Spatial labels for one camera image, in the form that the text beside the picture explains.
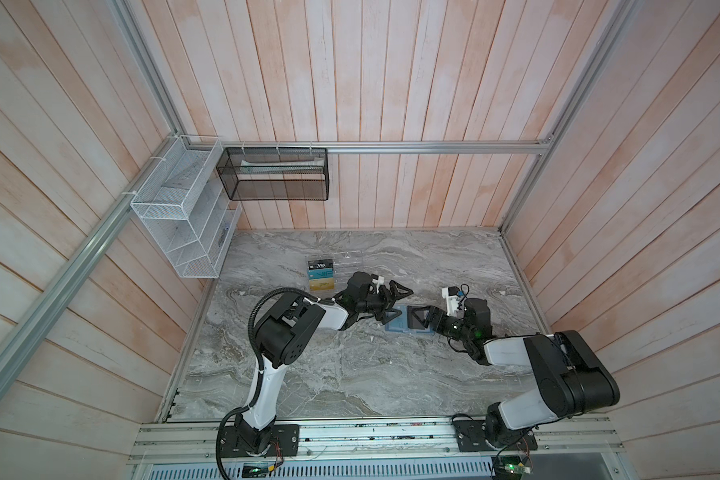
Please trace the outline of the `beige card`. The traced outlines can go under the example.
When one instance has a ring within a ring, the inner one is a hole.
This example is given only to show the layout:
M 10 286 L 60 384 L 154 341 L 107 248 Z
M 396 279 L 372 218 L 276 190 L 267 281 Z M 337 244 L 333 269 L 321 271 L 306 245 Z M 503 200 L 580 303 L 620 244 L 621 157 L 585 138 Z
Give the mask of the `beige card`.
M 333 278 L 310 279 L 308 284 L 312 292 L 332 291 L 335 288 L 335 280 Z

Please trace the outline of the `teal VIP card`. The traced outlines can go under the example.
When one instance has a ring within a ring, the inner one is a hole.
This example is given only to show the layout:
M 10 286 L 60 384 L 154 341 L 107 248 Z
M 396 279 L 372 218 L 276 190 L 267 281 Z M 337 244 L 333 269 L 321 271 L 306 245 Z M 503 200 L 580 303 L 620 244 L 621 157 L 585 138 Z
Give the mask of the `teal VIP card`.
M 334 278 L 334 270 L 332 268 L 311 269 L 308 271 L 308 279 L 310 281 L 333 279 L 333 278 Z

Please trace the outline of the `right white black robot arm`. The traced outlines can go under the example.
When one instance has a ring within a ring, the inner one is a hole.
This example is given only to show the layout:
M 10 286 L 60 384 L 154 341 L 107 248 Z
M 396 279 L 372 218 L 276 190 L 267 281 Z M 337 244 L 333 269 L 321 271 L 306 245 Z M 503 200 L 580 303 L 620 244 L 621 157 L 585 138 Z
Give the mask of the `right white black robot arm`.
M 435 306 L 411 307 L 408 317 L 460 343 L 480 365 L 528 367 L 534 376 L 530 390 L 488 407 L 484 431 L 491 446 L 513 445 L 539 425 L 620 401 L 614 377 L 578 332 L 498 337 L 485 300 L 467 298 L 457 309 L 453 316 Z

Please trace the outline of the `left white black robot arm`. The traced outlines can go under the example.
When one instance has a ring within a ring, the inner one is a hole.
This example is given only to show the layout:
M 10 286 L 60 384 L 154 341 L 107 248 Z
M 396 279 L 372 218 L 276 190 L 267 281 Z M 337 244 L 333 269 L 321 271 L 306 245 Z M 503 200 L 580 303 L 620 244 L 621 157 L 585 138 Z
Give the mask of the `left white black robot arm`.
M 397 281 L 385 282 L 381 276 L 362 271 L 353 273 L 346 288 L 330 298 L 321 299 L 294 287 L 265 294 L 248 321 L 249 344 L 257 366 L 241 420 L 256 432 L 272 424 L 285 373 L 316 331 L 344 331 L 367 318 L 386 324 L 402 315 L 395 304 L 412 295 L 412 289 Z

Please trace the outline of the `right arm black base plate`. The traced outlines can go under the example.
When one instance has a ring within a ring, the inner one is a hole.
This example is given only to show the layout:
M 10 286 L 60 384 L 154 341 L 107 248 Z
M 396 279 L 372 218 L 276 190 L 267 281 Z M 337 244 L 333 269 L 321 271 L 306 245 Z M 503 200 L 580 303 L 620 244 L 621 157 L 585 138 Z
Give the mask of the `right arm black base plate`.
M 460 452 L 536 451 L 538 442 L 531 429 L 507 430 L 492 420 L 459 417 L 451 422 Z

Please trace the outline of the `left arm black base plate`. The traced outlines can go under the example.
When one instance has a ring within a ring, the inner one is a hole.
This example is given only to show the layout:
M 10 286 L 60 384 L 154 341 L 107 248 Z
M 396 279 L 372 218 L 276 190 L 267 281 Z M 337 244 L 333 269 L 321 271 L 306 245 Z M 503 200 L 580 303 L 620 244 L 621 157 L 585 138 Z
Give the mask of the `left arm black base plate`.
M 295 456 L 298 453 L 300 426 L 298 424 L 273 424 L 257 430 L 243 422 L 228 425 L 221 431 L 216 442 L 220 458 Z

